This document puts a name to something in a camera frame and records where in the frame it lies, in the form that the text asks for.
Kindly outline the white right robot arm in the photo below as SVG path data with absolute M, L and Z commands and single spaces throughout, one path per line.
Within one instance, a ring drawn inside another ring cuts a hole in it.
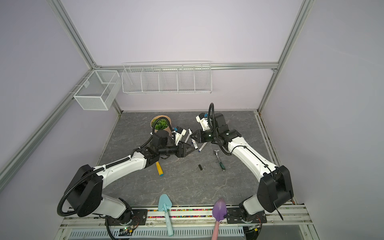
M 290 171 L 268 161 L 237 130 L 229 129 L 222 114 L 201 113 L 196 120 L 202 129 L 195 131 L 192 139 L 217 144 L 225 153 L 240 159 L 258 180 L 257 193 L 239 204 L 245 215 L 272 213 L 294 197 Z

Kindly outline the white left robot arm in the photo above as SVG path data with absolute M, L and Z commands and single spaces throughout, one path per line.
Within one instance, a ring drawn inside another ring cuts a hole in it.
M 61 217 L 95 214 L 129 222 L 132 214 L 130 205 L 121 198 L 104 195 L 103 189 L 130 173 L 152 166 L 160 159 L 189 155 L 195 149 L 182 142 L 186 133 L 187 130 L 181 127 L 170 132 L 152 129 L 151 137 L 130 155 L 106 165 L 80 167 L 58 203 L 57 214 Z

